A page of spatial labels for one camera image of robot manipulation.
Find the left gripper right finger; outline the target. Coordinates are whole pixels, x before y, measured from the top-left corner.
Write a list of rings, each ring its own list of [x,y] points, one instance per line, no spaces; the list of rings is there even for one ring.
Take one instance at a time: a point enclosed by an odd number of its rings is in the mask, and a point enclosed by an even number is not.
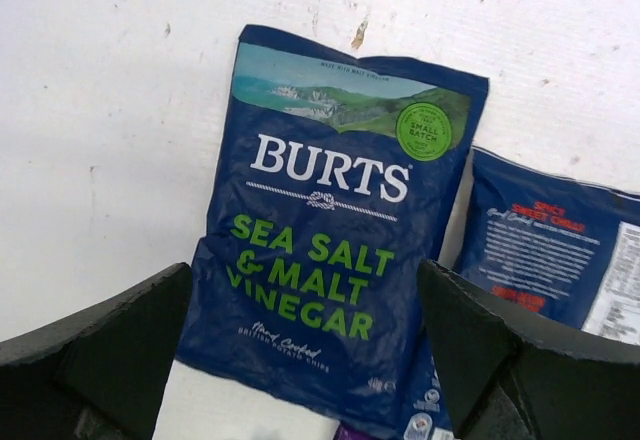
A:
[[[639,349],[550,320],[433,261],[424,324],[458,439],[636,439]]]

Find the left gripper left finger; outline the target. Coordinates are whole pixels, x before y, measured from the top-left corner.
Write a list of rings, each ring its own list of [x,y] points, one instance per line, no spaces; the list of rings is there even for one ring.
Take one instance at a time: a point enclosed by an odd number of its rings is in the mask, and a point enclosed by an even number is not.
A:
[[[2,438],[152,438],[191,293],[177,263],[2,342]]]

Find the Burts sea salt chips bag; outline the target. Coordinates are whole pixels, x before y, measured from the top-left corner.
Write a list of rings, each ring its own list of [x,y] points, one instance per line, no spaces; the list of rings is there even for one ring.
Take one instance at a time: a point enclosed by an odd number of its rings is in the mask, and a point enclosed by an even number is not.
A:
[[[177,359],[390,436],[488,93],[246,26]]]

